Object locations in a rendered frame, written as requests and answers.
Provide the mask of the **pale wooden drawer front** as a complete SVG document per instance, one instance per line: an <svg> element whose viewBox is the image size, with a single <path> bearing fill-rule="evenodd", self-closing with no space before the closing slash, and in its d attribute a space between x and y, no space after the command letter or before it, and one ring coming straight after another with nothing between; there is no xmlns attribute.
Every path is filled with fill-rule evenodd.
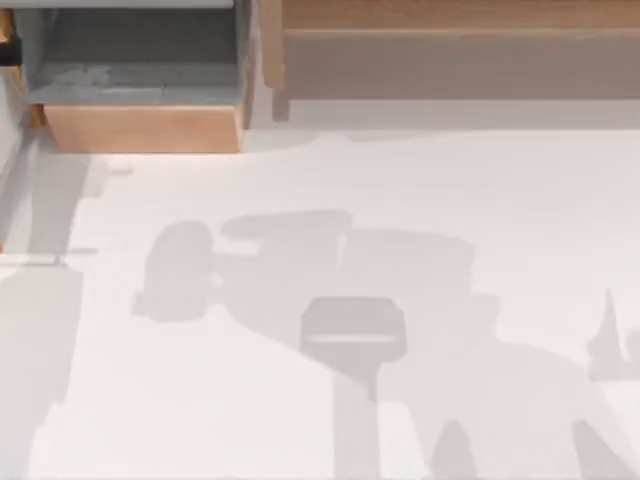
<svg viewBox="0 0 640 480"><path fill-rule="evenodd" d="M241 106L46 105L60 150L70 153L237 153Z"/></svg>

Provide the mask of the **wooden open shelf cabinet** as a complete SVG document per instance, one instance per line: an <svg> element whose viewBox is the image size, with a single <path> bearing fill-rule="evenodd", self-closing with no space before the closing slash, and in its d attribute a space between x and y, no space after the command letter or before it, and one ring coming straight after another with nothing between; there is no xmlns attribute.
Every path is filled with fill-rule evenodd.
<svg viewBox="0 0 640 480"><path fill-rule="evenodd" d="M405 127L640 100L640 0L256 0L272 117Z"/></svg>

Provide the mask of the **pulled-out grey pierced drawer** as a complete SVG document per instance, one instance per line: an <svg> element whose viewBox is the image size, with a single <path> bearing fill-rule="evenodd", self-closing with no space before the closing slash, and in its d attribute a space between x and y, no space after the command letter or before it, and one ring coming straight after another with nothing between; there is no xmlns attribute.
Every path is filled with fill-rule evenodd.
<svg viewBox="0 0 640 480"><path fill-rule="evenodd" d="M0 0L22 43L35 126L46 105L237 106L254 0Z"/></svg>

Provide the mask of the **black and orange object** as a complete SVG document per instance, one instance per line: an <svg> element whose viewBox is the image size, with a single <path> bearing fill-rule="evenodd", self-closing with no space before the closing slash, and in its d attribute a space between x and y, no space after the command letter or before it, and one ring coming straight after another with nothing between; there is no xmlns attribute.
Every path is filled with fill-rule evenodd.
<svg viewBox="0 0 640 480"><path fill-rule="evenodd" d="M0 8L0 67L22 65L22 43L14 24L13 11Z"/></svg>

